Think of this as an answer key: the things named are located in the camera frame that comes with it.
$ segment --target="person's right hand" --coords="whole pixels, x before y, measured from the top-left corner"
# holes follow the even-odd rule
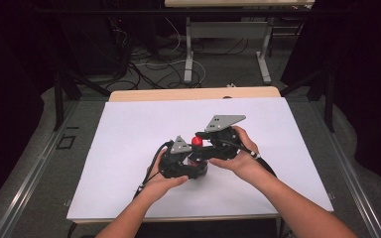
[[[244,129],[238,126],[233,126],[233,129],[247,149],[259,154],[258,146],[250,140]],[[259,179],[259,173],[266,172],[251,155],[244,151],[240,151],[234,159],[228,161],[212,158],[209,162],[220,168],[233,171],[238,177],[249,183],[252,183],[255,179]]]

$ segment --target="gray floor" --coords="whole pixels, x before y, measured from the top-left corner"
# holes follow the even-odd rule
[[[199,45],[195,45],[195,50],[198,50],[198,46],[201,50],[201,46],[203,46],[204,53],[225,53],[239,41],[233,39],[203,41]],[[278,88],[284,87],[279,78],[294,41],[293,38],[275,39],[273,55],[271,58],[267,58],[270,74],[273,77],[273,85]],[[239,52],[244,48],[244,45],[245,41],[233,51]],[[250,41],[247,49],[239,55],[195,55],[194,59],[203,65],[203,69],[198,64],[194,69],[200,76],[205,74],[202,87],[223,87],[231,82],[236,86],[264,85],[255,60],[254,51],[256,50],[257,42]],[[164,50],[163,54],[179,57],[173,61],[184,58],[178,51],[171,49]],[[183,65],[182,62],[177,63],[175,68],[183,68]],[[144,66],[140,66],[140,68],[144,74],[155,81],[166,76],[166,79],[161,82],[166,87],[170,82],[179,80],[175,71],[170,67],[157,71],[149,70]],[[128,74],[125,79],[136,80],[136,76]],[[109,89],[125,89],[129,86],[127,83],[117,83]],[[140,89],[146,88],[151,88],[151,86],[141,82]],[[72,113],[66,114],[66,124],[56,133],[52,131],[55,123],[53,92],[49,90],[43,94],[46,105],[40,125],[16,168],[0,190],[0,235],[5,234],[8,237],[66,236],[70,222],[65,220],[68,210],[65,203],[73,197],[82,165],[106,100],[89,88],[82,87],[81,91],[83,92],[81,101],[66,103],[66,108]],[[343,113],[335,108],[335,133],[329,135],[323,129],[320,120],[323,100],[318,103],[308,102],[305,94],[306,89],[301,88],[289,95],[288,101],[323,184],[326,190],[334,196],[331,202],[335,208],[335,215],[360,237],[381,237],[380,231],[373,232],[373,229],[380,228],[379,225],[381,225],[381,178],[360,167],[353,159],[356,145],[355,132],[346,121]],[[75,136],[74,144],[70,150],[57,149],[58,145],[55,142],[59,142],[63,135]],[[335,155],[335,147],[332,146],[332,138],[337,140],[337,146],[340,146],[343,152],[343,159],[354,169],[354,178],[358,179],[361,191],[366,197],[365,200],[357,199],[358,191],[353,191],[352,186],[347,185],[350,183],[350,178],[344,176],[341,163],[338,161],[340,156]],[[36,174],[37,183],[31,187],[32,193],[26,196],[25,202],[12,204],[17,193],[23,195],[22,192],[19,192],[20,188],[24,187],[23,182],[31,175],[32,168],[37,165],[40,165],[43,170]],[[364,202],[370,202],[366,205],[371,207],[371,209],[367,208],[365,213],[362,209],[359,210]],[[19,212],[8,212],[10,207],[18,207]],[[370,226],[365,220],[372,220],[372,225]],[[103,226],[104,224],[80,225],[75,229],[72,237],[95,234]]]

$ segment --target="forearm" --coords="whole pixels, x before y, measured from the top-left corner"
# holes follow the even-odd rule
[[[298,237],[355,237],[341,221],[272,175],[251,182],[274,205]]]
[[[97,235],[97,238],[134,237],[151,204],[152,202],[145,197],[137,196],[115,220]]]

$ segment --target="table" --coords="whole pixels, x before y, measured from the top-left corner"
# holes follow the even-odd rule
[[[212,113],[245,114],[238,125],[258,143],[278,178],[333,211],[286,99],[275,87],[236,87],[113,92],[66,218],[75,223],[115,218],[132,200],[158,147],[178,135],[190,140]],[[258,190],[230,171],[209,166],[205,177],[157,201],[145,221],[278,216]]]
[[[315,0],[166,0],[167,7],[273,7],[313,5]],[[263,39],[261,51],[256,53],[264,83],[271,84],[271,76],[265,62],[274,19],[266,22],[192,22],[187,17],[187,61],[184,82],[191,82],[193,51],[192,38],[254,38]]]

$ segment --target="red joystick ball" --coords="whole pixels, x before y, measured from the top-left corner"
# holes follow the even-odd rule
[[[191,139],[191,143],[194,145],[194,146],[199,146],[199,147],[202,147],[203,146],[203,140],[201,137],[193,137]]]

